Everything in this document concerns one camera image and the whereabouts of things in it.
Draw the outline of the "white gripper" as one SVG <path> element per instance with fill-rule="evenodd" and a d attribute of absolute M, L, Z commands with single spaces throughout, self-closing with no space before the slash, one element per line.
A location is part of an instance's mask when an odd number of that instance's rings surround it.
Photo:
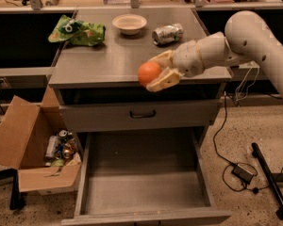
<path fill-rule="evenodd" d="M 158 92 L 177 85 L 181 78 L 195 77 L 205 70 L 200 49 L 195 40 L 181 44 L 175 51 L 167 50 L 150 58 L 164 69 L 158 78 L 146 86 L 150 92 Z"/>

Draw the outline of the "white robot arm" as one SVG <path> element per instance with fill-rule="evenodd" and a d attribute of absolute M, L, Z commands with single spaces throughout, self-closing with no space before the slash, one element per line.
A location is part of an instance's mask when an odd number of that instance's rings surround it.
<path fill-rule="evenodd" d="M 152 92 L 172 87 L 184 77 L 195 77 L 215 66 L 254 61 L 283 99 L 283 45 L 253 11 L 239 11 L 228 19 L 223 32 L 187 41 L 151 60 L 162 69 L 146 85 Z"/>

